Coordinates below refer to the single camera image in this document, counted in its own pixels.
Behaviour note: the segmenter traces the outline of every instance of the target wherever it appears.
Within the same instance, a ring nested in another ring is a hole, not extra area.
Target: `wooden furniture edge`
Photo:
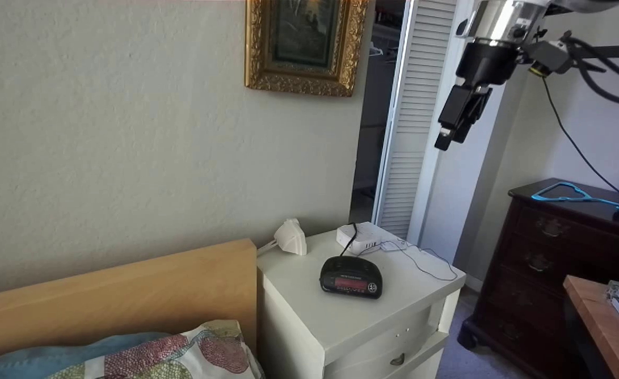
[[[215,319],[257,350],[257,247],[236,240],[0,294],[0,355],[107,336],[181,334]]]
[[[562,286],[606,366],[619,377],[619,314],[606,296],[606,284],[567,277]]]

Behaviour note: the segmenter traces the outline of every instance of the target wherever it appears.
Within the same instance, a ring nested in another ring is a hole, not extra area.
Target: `black cable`
[[[619,194],[619,188],[616,185],[613,185],[587,158],[586,158],[586,155],[580,151],[580,148],[577,145],[577,141],[568,136],[568,130],[565,128],[565,124],[562,124],[562,119],[560,119],[560,111],[558,111],[558,107],[555,107],[555,102],[553,102],[553,97],[549,96],[549,86],[547,86],[547,81],[546,79],[541,79],[543,81],[543,88],[546,88],[546,97],[547,97],[547,103],[549,103],[549,107],[553,109],[553,116],[555,116],[555,121],[558,121],[558,126],[560,126],[560,130],[562,130],[562,136],[568,140],[568,143],[577,150],[577,155],[580,156],[580,160],[590,167],[590,170],[594,173],[594,175],[598,175],[610,190],[615,190],[616,194]]]
[[[598,48],[594,48],[586,40],[579,40],[579,39],[572,39],[572,37],[565,37],[562,42],[567,42],[567,46],[572,46],[572,51],[577,51],[577,48],[587,51],[591,57],[595,57],[598,61],[601,61],[608,70],[613,70],[615,75],[619,75],[619,66],[613,63],[605,54],[600,54]]]
[[[580,75],[580,79],[586,81],[586,84],[587,84],[595,96],[600,96],[600,97],[605,97],[605,100],[608,100],[608,102],[619,103],[619,97],[616,97],[616,96],[605,90],[605,88],[601,88],[601,86],[600,86],[600,84],[587,75],[587,68],[586,68],[582,61],[579,61],[579,75]]]
[[[355,224],[352,224],[353,226],[353,236],[350,239],[350,242],[343,247],[343,254],[338,254],[338,257],[343,257],[344,255],[344,250],[352,247],[352,242],[355,240],[355,236],[357,236],[357,228],[355,228]]]

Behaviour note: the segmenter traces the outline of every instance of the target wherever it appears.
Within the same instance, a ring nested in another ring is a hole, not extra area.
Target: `floor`
[[[511,366],[487,346],[464,350],[457,344],[461,322],[472,317],[476,301],[476,294],[468,288],[461,290],[451,338],[439,360],[438,379],[529,379],[529,376]]]

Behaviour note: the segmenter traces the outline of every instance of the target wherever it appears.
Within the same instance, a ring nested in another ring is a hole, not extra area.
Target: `pillow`
[[[260,366],[241,341],[236,320],[212,320],[142,346],[90,358],[62,369],[53,379],[161,377],[161,379],[260,379]]]
[[[134,334],[114,336],[90,346],[78,348],[28,348],[0,356],[0,379],[43,379],[64,366],[82,360],[114,355],[151,339],[166,338],[166,334]]]

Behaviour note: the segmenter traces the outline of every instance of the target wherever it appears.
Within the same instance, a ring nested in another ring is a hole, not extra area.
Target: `framed picture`
[[[350,97],[368,0],[247,0],[244,84]]]

